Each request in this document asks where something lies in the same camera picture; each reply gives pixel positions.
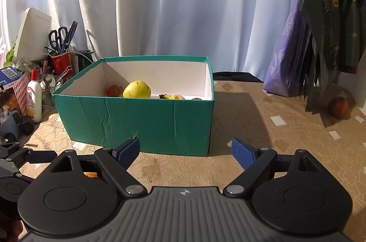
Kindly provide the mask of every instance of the bottle label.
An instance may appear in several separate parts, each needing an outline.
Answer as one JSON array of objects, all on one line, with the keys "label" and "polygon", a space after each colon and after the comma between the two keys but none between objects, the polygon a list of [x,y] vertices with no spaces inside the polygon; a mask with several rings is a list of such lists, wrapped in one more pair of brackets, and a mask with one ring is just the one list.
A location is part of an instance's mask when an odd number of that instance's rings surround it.
[{"label": "bottle label", "polygon": [[34,118],[34,91],[27,87],[27,116]]}]

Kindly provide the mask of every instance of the purple bag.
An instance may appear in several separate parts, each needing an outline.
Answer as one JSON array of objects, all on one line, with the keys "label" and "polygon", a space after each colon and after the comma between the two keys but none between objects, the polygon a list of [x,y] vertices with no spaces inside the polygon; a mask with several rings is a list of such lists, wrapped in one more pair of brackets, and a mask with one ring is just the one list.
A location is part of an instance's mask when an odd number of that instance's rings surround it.
[{"label": "purple bag", "polygon": [[309,29],[298,9],[298,2],[296,0],[292,6],[263,84],[264,90],[285,97],[299,95],[298,85]]}]

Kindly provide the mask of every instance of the red bottle cap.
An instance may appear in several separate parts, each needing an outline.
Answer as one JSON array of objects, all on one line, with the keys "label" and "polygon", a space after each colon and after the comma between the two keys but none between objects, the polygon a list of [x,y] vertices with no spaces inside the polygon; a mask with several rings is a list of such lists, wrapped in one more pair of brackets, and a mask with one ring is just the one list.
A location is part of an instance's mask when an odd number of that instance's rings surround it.
[{"label": "red bottle cap", "polygon": [[32,70],[31,75],[30,75],[30,79],[32,81],[37,81],[38,82],[38,70]]}]

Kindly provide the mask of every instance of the metal screw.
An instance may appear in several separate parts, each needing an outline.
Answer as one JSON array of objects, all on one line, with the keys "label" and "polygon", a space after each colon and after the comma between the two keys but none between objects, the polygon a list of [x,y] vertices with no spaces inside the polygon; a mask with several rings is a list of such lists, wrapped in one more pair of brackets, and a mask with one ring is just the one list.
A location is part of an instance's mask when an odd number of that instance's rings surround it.
[{"label": "metal screw", "polygon": [[242,187],[241,185],[229,185],[228,187],[226,187],[226,191],[229,194],[239,194],[244,192],[244,187]]},{"label": "metal screw", "polygon": [[143,192],[143,187],[141,185],[130,185],[126,187],[126,191],[129,194],[139,194]]}]

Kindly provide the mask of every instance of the blue gripper pad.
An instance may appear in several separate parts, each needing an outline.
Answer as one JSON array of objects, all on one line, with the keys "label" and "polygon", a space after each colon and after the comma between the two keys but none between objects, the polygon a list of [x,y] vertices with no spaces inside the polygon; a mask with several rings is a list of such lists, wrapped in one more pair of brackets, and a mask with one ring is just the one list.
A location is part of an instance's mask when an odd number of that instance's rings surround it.
[{"label": "blue gripper pad", "polygon": [[120,150],[117,150],[116,160],[118,163],[127,170],[130,165],[140,154],[140,140],[136,138],[130,142],[127,146],[122,146]]},{"label": "blue gripper pad", "polygon": [[248,169],[256,161],[253,149],[237,138],[232,140],[231,153],[244,170]]}]

